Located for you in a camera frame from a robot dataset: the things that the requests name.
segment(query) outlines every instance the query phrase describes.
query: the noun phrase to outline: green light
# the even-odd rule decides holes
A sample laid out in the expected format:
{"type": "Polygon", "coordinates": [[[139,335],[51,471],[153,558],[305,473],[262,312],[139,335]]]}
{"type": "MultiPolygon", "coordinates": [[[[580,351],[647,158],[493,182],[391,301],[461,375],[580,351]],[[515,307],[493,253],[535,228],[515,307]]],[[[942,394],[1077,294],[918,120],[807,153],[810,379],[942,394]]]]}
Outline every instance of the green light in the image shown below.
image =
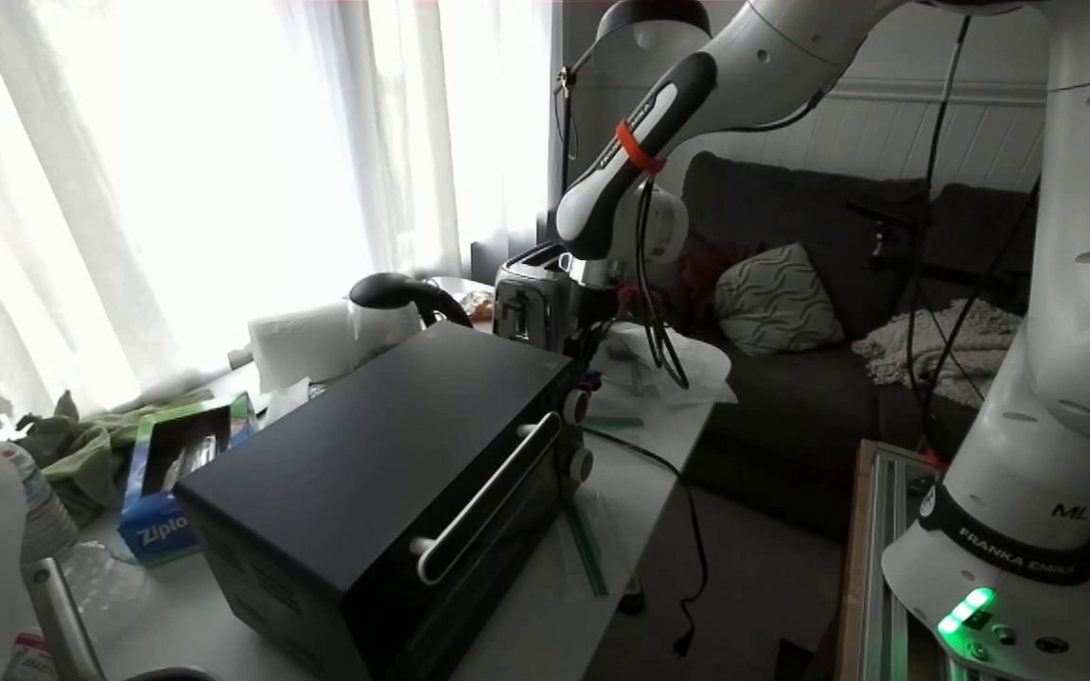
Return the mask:
{"type": "Polygon", "coordinates": [[[955,647],[960,660],[973,660],[970,655],[970,635],[964,640],[948,640],[948,647],[955,647]]]}
{"type": "Polygon", "coordinates": [[[958,629],[960,629],[958,617],[942,617],[942,620],[934,624],[937,635],[955,635],[958,629]]]}
{"type": "Polygon", "coordinates": [[[979,606],[993,606],[995,603],[995,592],[987,592],[987,587],[979,587],[979,592],[970,592],[970,600],[964,600],[973,608],[979,608],[979,606]]]}

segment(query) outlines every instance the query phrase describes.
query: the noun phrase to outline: box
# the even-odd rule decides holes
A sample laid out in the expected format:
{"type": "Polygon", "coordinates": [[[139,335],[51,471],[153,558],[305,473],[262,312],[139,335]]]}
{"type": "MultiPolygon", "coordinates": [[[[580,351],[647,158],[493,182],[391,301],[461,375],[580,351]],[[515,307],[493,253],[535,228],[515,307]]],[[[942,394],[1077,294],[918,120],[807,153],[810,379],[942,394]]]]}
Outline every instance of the box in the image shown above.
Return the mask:
{"type": "Polygon", "coordinates": [[[198,550],[198,537],[170,489],[183,476],[183,465],[194,457],[198,443],[213,438],[203,443],[213,447],[203,455],[221,457],[250,432],[255,409],[246,394],[233,403],[189,404],[179,417],[143,417],[136,423],[117,534],[139,566],[175,562],[198,550]]]}
{"type": "Polygon", "coordinates": [[[580,489],[572,371],[428,327],[184,476],[232,612],[314,679],[449,679],[580,489]]]}

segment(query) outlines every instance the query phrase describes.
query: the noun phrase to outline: cable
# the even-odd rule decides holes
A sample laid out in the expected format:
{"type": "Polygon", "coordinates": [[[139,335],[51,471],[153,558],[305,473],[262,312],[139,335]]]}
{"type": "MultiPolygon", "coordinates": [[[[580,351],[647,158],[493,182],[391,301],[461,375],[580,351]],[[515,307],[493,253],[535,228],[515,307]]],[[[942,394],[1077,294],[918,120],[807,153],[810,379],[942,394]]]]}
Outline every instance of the cable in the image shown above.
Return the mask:
{"type": "Polygon", "coordinates": [[[551,84],[551,133],[555,133],[555,143],[561,143],[561,182],[555,182],[555,193],[568,193],[568,185],[572,185],[572,98],[577,98],[577,80],[580,80],[580,71],[572,67],[572,65],[564,65],[561,71],[555,71],[555,84],[551,84]]]}
{"type": "Polygon", "coordinates": [[[694,526],[694,544],[696,544],[696,572],[701,572],[696,592],[683,600],[683,612],[685,612],[685,620],[690,620],[690,631],[683,631],[683,635],[672,640],[672,655],[685,660],[690,647],[694,647],[694,640],[696,640],[694,606],[696,606],[696,603],[703,600],[703,592],[707,592],[707,550],[703,550],[703,531],[701,531],[701,514],[696,514],[696,495],[694,495],[685,473],[683,473],[672,462],[667,462],[662,455],[655,455],[655,450],[647,450],[647,447],[641,447],[641,443],[618,438],[618,437],[609,437],[609,432],[585,429],[585,423],[580,423],[580,432],[585,432],[585,437],[596,437],[596,438],[606,438],[606,443],[613,443],[613,447],[623,447],[623,450],[633,450],[633,455],[641,455],[641,457],[652,457],[655,465],[670,471],[672,482],[679,482],[683,491],[685,491],[690,526],[694,526]]]}
{"type": "Polygon", "coordinates": [[[667,322],[655,307],[655,294],[652,294],[652,282],[647,282],[647,223],[652,223],[652,201],[655,201],[655,175],[645,180],[641,185],[641,201],[637,201],[637,250],[633,250],[633,270],[637,270],[637,287],[647,304],[647,318],[645,318],[645,330],[647,330],[647,347],[652,347],[652,361],[655,366],[662,366],[683,389],[690,389],[690,371],[683,364],[683,355],[672,351],[670,346],[670,335],[667,335],[667,322]]]}
{"type": "MultiPolygon", "coordinates": [[[[931,318],[931,327],[934,327],[937,346],[942,346],[942,347],[955,347],[948,327],[942,327],[934,313],[927,313],[927,318],[931,318]]],[[[942,355],[950,355],[950,364],[958,366],[958,375],[970,383],[973,399],[983,403],[987,394],[983,394],[983,389],[975,388],[975,379],[960,366],[960,361],[958,361],[955,351],[942,351],[942,355]]]]}
{"type": "Polygon", "coordinates": [[[973,304],[979,301],[983,284],[987,284],[987,282],[998,274],[998,265],[1006,263],[1006,250],[1013,246],[1013,240],[1022,236],[1022,228],[1035,219],[1037,199],[1041,199],[1041,180],[1037,180],[1035,190],[1027,193],[1013,223],[1006,228],[1003,243],[995,246],[987,270],[973,282],[973,287],[970,287],[970,294],[964,294],[964,307],[960,307],[958,318],[955,318],[950,339],[942,339],[942,351],[934,355],[931,375],[927,375],[927,379],[931,379],[931,389],[927,389],[927,399],[925,399],[925,404],[918,404],[925,419],[927,419],[927,413],[931,413],[931,394],[934,394],[937,371],[948,366],[948,361],[950,361],[950,351],[955,351],[955,341],[958,341],[958,335],[960,335],[973,304]]]}
{"type": "Polygon", "coordinates": [[[942,80],[942,95],[937,95],[937,105],[934,105],[934,125],[931,125],[931,141],[927,141],[927,168],[925,168],[925,212],[918,212],[918,223],[916,223],[916,243],[911,243],[911,282],[910,282],[910,361],[906,361],[906,375],[911,383],[911,399],[916,399],[916,413],[918,413],[918,438],[927,438],[931,432],[931,413],[925,404],[931,404],[931,394],[934,388],[927,388],[918,375],[916,375],[916,313],[918,313],[918,275],[925,275],[925,250],[927,250],[927,230],[931,230],[931,185],[934,185],[934,168],[937,168],[937,149],[942,149],[942,130],[948,130],[948,114],[950,114],[950,98],[955,98],[955,84],[958,84],[958,65],[960,65],[960,51],[964,51],[964,38],[970,38],[970,26],[973,26],[973,17],[960,18],[958,26],[958,42],[955,42],[955,52],[950,52],[950,71],[942,80]]]}

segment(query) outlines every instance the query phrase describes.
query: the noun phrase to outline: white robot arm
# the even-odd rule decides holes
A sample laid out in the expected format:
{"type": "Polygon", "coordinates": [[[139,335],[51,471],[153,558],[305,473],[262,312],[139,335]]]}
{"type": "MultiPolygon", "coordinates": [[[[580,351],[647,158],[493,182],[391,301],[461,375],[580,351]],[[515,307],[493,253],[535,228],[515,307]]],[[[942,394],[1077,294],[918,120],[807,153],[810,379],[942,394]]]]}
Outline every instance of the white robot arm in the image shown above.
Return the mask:
{"type": "MultiPolygon", "coordinates": [[[[896,6],[747,0],[618,130],[551,230],[577,258],[606,258],[622,193],[715,90],[753,95],[747,125],[781,120],[830,90],[896,6]]],[[[1027,6],[1051,42],[1028,318],[881,572],[960,668],[1076,681],[1090,679],[1090,0],[1027,6]]]]}

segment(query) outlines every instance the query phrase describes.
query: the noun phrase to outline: white curtain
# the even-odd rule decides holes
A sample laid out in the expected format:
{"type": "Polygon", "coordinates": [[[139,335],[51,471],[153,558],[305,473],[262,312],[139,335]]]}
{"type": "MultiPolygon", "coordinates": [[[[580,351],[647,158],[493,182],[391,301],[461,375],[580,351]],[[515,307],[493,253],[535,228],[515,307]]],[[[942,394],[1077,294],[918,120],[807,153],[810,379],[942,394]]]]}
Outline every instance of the white curtain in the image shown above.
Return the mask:
{"type": "Polygon", "coordinates": [[[548,206],[548,0],[0,0],[0,389],[122,404],[548,206]]]}

